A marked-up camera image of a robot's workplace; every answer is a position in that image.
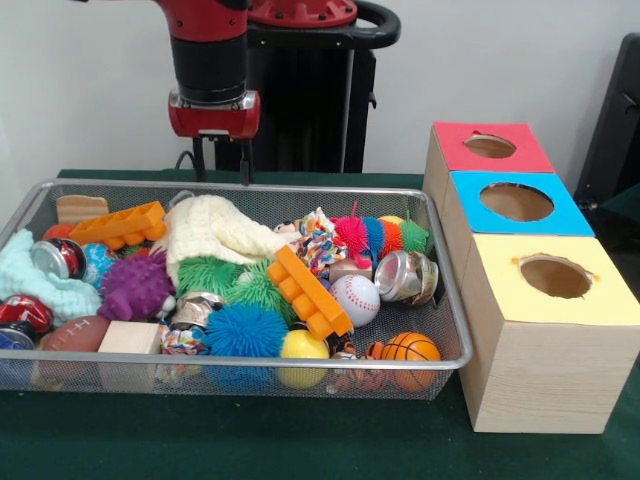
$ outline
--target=white wall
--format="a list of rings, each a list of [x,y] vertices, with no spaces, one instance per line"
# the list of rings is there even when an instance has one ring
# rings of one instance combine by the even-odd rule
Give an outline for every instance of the white wall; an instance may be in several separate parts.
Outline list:
[[[635,0],[382,0],[369,172],[424,167],[435,120],[526,121],[575,185]],[[173,136],[168,32],[151,2],[0,0],[0,223],[60,168],[160,169]]]

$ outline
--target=red can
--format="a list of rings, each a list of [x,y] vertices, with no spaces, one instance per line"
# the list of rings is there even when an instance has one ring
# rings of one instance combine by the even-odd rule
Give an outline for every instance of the red can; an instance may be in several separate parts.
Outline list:
[[[14,322],[28,322],[38,334],[53,327],[53,312],[30,295],[12,295],[0,305],[0,326]]]
[[[62,279],[82,280],[87,271],[84,251],[68,238],[50,238],[36,242],[31,250],[31,260],[36,268]]]

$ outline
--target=orange lego block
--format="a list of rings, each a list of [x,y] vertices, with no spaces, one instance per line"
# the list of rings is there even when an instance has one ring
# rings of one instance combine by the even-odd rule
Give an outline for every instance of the orange lego block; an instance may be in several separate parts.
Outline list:
[[[101,242],[118,250],[125,245],[139,245],[145,239],[160,240],[167,231],[163,219],[164,208],[160,202],[145,203],[80,222],[70,237],[80,245]]]
[[[289,247],[276,252],[267,275],[314,337],[342,336],[353,328],[344,309]]]

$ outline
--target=green tablecloth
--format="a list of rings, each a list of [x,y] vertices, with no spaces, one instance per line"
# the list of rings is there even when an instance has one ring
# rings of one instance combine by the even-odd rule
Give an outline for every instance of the green tablecloth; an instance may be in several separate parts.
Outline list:
[[[153,180],[191,180],[192,175],[60,174]],[[237,174],[224,172],[209,177],[236,179]],[[422,184],[419,175],[261,174],[256,180]],[[431,403],[4,392],[0,405],[2,480],[640,477],[637,368],[601,436],[475,434],[457,375]]]

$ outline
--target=blue square top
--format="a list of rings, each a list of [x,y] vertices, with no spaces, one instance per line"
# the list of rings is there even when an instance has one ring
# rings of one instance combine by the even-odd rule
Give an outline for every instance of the blue square top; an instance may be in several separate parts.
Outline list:
[[[467,171],[451,172],[451,176],[475,233],[594,236],[562,181],[553,173]],[[536,204],[542,207],[529,211]],[[515,218],[524,215],[535,219],[510,218],[514,212]]]

